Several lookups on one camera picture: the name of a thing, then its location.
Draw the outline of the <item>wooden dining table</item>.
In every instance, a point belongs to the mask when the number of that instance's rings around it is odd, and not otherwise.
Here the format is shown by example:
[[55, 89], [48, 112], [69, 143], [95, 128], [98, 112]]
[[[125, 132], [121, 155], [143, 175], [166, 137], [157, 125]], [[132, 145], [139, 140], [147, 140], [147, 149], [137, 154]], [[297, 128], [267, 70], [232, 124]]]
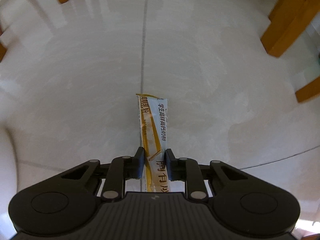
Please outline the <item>wooden dining table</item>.
[[319, 0], [278, 0], [261, 37], [266, 52], [280, 57], [319, 13]]

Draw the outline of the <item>wooden chair at right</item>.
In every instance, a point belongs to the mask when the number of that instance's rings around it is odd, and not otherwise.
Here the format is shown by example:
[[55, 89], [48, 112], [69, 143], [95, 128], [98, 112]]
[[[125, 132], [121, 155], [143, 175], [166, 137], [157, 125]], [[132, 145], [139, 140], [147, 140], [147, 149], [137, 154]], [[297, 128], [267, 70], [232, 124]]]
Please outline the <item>wooden chair at right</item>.
[[320, 95], [320, 77], [295, 92], [298, 103], [304, 103]]

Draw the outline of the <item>milk powder stick sachet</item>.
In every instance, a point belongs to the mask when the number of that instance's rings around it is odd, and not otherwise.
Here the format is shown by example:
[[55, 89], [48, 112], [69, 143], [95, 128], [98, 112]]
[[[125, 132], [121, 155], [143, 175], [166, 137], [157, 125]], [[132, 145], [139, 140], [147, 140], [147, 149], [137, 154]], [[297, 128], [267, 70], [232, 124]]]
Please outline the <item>milk powder stick sachet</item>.
[[164, 155], [168, 142], [168, 100], [148, 94], [137, 94], [137, 99], [146, 190], [167, 193], [170, 186]]

